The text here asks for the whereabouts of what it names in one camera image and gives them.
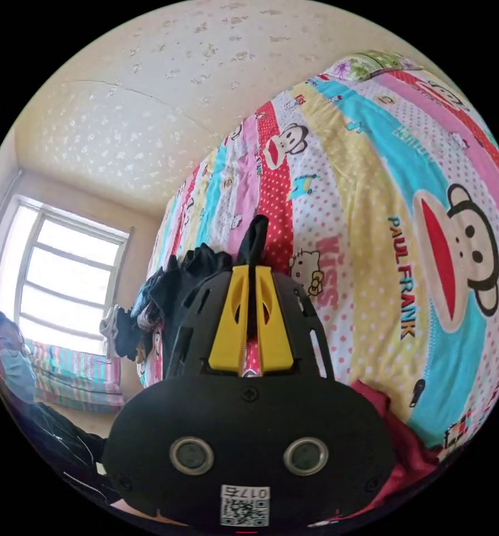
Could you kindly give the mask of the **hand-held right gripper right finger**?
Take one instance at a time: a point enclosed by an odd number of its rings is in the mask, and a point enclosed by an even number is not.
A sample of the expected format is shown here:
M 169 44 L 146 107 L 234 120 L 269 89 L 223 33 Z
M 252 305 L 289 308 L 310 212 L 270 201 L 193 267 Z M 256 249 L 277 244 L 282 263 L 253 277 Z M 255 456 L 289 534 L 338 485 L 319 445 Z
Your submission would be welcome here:
M 255 296 L 261 371 L 288 371 L 293 366 L 293 356 L 273 274 L 268 267 L 255 268 Z

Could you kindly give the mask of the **person's right hand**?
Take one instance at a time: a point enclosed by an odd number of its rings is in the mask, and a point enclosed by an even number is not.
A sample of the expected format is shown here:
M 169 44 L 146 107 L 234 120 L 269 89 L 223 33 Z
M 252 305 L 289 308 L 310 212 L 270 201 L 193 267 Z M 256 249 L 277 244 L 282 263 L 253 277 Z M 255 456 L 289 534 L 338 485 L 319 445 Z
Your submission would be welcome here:
M 155 521 L 155 522 L 158 522 L 158 523 L 172 524 L 172 525 L 176 525 L 176 526 L 180 526 L 180 527 L 187 527 L 188 526 L 185 523 L 181 523 L 181 522 L 178 522 L 178 521 L 175 521 L 175 520 L 165 518 L 159 512 L 157 512 L 153 516 L 146 515 L 146 514 L 140 512 L 140 511 L 130 507 L 123 500 L 119 500 L 117 502 L 114 502 L 113 504 L 111 504 L 111 507 L 113 507 L 113 508 L 115 508 L 115 509 L 117 509 L 117 510 L 119 510 L 121 512 L 124 512 L 126 514 L 130 514 L 130 515 L 140 517 L 140 518 L 144 518 L 144 519 L 147 519 L 147 520 L 152 520 L 152 521 Z

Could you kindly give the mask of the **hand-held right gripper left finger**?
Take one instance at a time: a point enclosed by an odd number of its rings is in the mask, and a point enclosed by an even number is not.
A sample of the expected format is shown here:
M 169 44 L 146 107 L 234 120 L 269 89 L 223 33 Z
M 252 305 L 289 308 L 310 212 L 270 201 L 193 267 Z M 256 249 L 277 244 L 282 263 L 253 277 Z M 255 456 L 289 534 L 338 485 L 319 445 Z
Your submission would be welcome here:
M 219 372 L 241 372 L 247 341 L 249 305 L 249 266 L 235 266 L 208 359 Z

